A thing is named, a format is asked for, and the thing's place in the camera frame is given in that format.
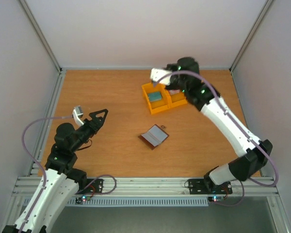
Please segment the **brown leather card holder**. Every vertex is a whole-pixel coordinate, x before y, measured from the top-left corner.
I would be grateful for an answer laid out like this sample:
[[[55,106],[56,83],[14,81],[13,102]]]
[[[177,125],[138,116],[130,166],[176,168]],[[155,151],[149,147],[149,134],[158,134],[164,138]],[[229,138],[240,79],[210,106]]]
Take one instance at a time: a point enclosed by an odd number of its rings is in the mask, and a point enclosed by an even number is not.
[[[169,134],[164,130],[164,127],[157,124],[138,136],[151,150],[161,145],[168,137]]]

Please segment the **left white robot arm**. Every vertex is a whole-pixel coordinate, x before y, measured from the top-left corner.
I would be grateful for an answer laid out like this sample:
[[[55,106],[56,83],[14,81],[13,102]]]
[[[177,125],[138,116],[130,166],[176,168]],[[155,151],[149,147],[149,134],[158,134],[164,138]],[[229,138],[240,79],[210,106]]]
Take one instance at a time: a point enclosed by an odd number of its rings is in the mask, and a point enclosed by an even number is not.
[[[3,228],[4,233],[49,233],[67,201],[87,190],[86,172],[73,167],[76,152],[101,129],[107,114],[102,109],[82,120],[83,112],[77,106],[71,118],[78,128],[67,122],[57,127],[40,183],[23,213],[13,225]]]

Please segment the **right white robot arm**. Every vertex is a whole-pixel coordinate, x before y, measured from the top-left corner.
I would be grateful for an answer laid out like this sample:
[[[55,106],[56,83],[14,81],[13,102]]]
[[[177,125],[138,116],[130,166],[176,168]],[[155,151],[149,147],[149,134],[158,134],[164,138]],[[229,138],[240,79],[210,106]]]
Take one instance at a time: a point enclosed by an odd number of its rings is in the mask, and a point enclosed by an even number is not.
[[[216,192],[225,182],[246,181],[267,164],[272,143],[252,134],[236,118],[217,89],[208,81],[199,79],[199,64],[194,58],[180,58],[176,63],[167,64],[165,70],[177,73],[170,77],[166,89],[182,91],[188,103],[220,130],[238,156],[204,175],[207,191]]]

